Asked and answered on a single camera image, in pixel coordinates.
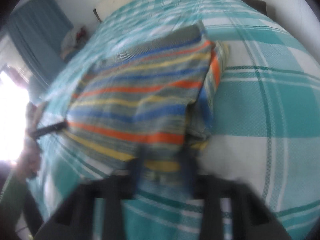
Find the dark bedside table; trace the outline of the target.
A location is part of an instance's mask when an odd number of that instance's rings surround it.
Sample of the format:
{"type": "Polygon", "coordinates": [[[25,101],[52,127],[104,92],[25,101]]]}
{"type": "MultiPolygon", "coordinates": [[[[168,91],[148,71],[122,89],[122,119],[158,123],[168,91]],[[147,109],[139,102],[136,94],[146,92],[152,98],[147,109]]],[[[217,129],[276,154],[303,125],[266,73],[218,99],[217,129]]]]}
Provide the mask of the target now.
{"type": "Polygon", "coordinates": [[[248,6],[267,16],[267,6],[265,1],[261,0],[242,0],[248,6]]]}

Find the pile of clothes on stand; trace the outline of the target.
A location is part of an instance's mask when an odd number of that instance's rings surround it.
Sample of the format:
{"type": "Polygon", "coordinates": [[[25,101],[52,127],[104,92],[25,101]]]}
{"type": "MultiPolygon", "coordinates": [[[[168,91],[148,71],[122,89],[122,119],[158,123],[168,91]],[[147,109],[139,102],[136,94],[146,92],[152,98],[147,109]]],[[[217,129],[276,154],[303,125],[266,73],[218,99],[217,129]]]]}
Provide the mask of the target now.
{"type": "Polygon", "coordinates": [[[69,61],[79,50],[81,50],[89,39],[87,28],[76,26],[70,30],[61,42],[60,57],[63,61],[69,61]]]}

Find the striped knit sweater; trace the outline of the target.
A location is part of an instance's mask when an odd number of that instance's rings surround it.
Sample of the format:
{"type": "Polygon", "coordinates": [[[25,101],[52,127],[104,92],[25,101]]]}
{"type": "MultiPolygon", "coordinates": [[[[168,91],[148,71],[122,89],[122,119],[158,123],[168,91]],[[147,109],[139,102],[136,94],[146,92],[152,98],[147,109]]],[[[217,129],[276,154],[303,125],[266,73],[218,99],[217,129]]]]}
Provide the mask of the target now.
{"type": "Polygon", "coordinates": [[[228,56],[198,22],[95,63],[72,95],[66,144],[113,170],[145,150],[145,178],[177,184],[178,153],[212,135],[228,56]]]}

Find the blue curtain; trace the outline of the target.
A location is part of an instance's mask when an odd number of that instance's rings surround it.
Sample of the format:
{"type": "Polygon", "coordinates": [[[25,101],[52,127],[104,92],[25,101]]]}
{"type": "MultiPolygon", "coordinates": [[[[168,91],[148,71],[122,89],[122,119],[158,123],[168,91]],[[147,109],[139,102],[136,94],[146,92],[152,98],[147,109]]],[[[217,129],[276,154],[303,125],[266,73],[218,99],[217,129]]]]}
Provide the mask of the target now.
{"type": "Polygon", "coordinates": [[[65,67],[61,43],[73,28],[55,0],[30,0],[11,13],[6,28],[22,59],[44,88],[65,67]]]}

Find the teal plaid bedspread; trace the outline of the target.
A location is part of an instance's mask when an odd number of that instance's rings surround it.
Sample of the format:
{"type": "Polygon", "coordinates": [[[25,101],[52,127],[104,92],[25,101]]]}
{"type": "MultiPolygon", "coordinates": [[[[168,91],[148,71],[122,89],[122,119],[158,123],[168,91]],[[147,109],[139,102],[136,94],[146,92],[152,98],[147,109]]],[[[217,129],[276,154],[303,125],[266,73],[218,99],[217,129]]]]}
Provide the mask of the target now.
{"type": "MultiPolygon", "coordinates": [[[[319,64],[290,33],[241,0],[135,0],[120,7],[54,81],[41,124],[67,115],[72,89],[94,63],[199,20],[211,40],[230,48],[201,163],[249,184],[290,237],[304,239],[319,219],[319,64]]],[[[42,167],[29,189],[45,220],[81,180],[102,178],[122,164],[84,151],[78,142],[101,153],[102,146],[71,131],[40,140],[42,167]]],[[[137,200],[125,202],[128,239],[199,236],[202,203],[163,184],[144,180],[137,200]]]]}

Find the white wardrobe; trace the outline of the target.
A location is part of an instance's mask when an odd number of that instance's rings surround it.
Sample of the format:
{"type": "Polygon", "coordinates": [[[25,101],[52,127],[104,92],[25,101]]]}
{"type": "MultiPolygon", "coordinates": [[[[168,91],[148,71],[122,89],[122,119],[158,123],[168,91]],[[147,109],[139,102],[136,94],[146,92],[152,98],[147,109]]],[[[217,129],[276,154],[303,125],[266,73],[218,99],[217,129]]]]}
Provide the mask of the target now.
{"type": "Polygon", "coordinates": [[[300,42],[319,46],[319,21],[305,0],[261,0],[268,16],[300,42]]]}

